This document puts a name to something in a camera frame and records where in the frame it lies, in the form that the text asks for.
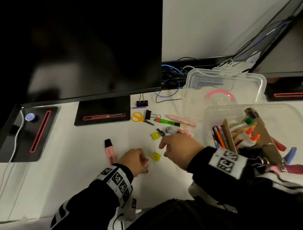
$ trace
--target person's left hand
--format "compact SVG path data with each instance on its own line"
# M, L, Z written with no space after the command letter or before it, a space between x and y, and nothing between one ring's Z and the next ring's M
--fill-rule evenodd
M139 149L130 149L126 152L118 161L117 163L125 165L130 169L133 173L133 176L136 177L140 173L148 173L146 167L142 164L145 162L146 157L141 148Z

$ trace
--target black sleeve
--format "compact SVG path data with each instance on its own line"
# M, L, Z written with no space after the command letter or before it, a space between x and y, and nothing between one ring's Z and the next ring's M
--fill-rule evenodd
M51 229L107 229L116 208L124 202L124 195L130 194L120 193L120 190L132 190L128 185L133 179L132 172L126 166L117 163L108 166L88 188L60 206L53 217Z
M206 147L187 167L187 171L193 173L195 183L208 195L221 204L235 207L244 217L268 215L268 212L280 213L279 215L283 212L283 218L291 219L299 215L297 210L302 210L303 207L301 184L282 180L276 172L270 170L255 177L254 167L249 161L243 165L241 176L236 179L231 176L229 170L225 171L219 164L209 165L212 157L219 155L218 152L219 150L212 147Z

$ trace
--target person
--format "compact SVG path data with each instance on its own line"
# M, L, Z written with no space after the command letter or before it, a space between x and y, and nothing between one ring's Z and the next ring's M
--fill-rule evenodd
M196 190L189 191L194 200L168 200L128 229L280 228L302 218L302 185L283 180L273 170L256 177L247 158L204 147L186 134L163 137L159 148L165 146L164 156L193 174L191 187ZM116 208L132 191L133 178L148 173L144 161L142 149L130 149L88 188L60 206L51 229L108 229Z

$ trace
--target pink pen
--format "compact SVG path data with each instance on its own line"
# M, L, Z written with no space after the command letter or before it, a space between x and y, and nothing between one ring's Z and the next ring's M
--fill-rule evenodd
M177 116L174 116L174 115L166 115L169 119L171 120L174 120L174 121L177 121L177 122L181 122L183 124L186 124L186 125L189 125L191 127L196 127L197 126L197 123L195 122L191 122L191 121L188 121L188 120L185 120L185 119L182 119L182 118L179 118Z
M111 142L111 139L106 139L104 141L105 144L105 155L109 164L113 164L116 162L116 156L114 152L114 148Z

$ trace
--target white table surface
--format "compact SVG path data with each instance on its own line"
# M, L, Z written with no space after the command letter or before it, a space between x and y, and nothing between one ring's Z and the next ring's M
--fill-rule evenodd
M174 90L161 92L170 95ZM170 99L180 98L181 92ZM147 109L152 113L179 115L181 101L155 103L156 95L146 93L149 102ZM131 96L131 106L139 95ZM303 114L303 102L287 102ZM78 102L56 105L59 111L53 124L41 159L31 163L15 163L10 178L0 200L0 221L18 220L24 215L28 218L52 216L58 207L74 194L86 188L107 165L104 151L104 140L110 138L118 157L130 148L141 147L151 158L153 152L162 155L159 162L150 160L149 173L139 175L133 181L134 196L138 199L137 208L153 207L171 198L191 199L188 187L192 175L181 170L168 158L150 134L156 128L163 129L165 124L130 121L104 123L76 127ZM145 109L136 109L142 114ZM194 138L203 144L201 125L191 129ZM3 175L5 163L0 164L0 175Z

